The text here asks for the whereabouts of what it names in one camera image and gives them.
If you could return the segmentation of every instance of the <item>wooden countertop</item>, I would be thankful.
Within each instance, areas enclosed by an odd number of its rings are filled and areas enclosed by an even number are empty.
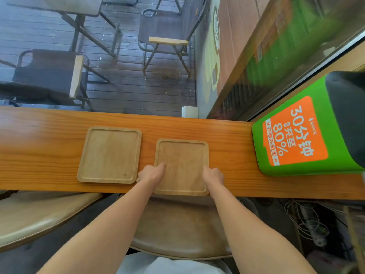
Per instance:
[[[235,196],[365,199],[360,175],[263,175],[250,122],[15,107],[0,107],[0,189],[126,193],[133,184],[76,179],[86,132],[93,126],[140,129],[140,170],[153,165],[159,138],[206,141],[210,167],[220,168]]]

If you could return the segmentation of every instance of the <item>orange sticker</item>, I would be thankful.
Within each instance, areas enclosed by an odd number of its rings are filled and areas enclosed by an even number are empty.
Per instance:
[[[325,160],[328,157],[310,96],[267,119],[262,129],[263,145],[272,166]]]

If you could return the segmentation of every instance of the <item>stool seat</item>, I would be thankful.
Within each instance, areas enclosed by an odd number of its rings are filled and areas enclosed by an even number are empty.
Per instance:
[[[0,201],[0,251],[60,226],[102,197],[100,193],[19,191]]]
[[[153,195],[141,216],[131,248],[173,259],[232,256],[210,196]]]

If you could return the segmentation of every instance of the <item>hand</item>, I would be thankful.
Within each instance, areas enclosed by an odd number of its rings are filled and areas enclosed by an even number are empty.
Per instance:
[[[203,166],[203,180],[209,191],[211,191],[212,186],[224,186],[224,175],[218,168],[210,169],[208,166]]]
[[[146,165],[142,171],[138,172],[137,183],[143,181],[151,183],[153,188],[157,187],[165,175],[165,168],[166,164],[163,162],[157,167]]]

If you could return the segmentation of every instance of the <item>wooden tray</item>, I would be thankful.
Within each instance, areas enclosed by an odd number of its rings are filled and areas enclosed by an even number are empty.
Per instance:
[[[134,183],[141,140],[142,133],[136,129],[90,128],[77,179],[88,183]]]
[[[207,195],[203,166],[209,166],[205,141],[164,139],[156,144],[155,166],[166,163],[165,176],[154,193],[171,195]]]

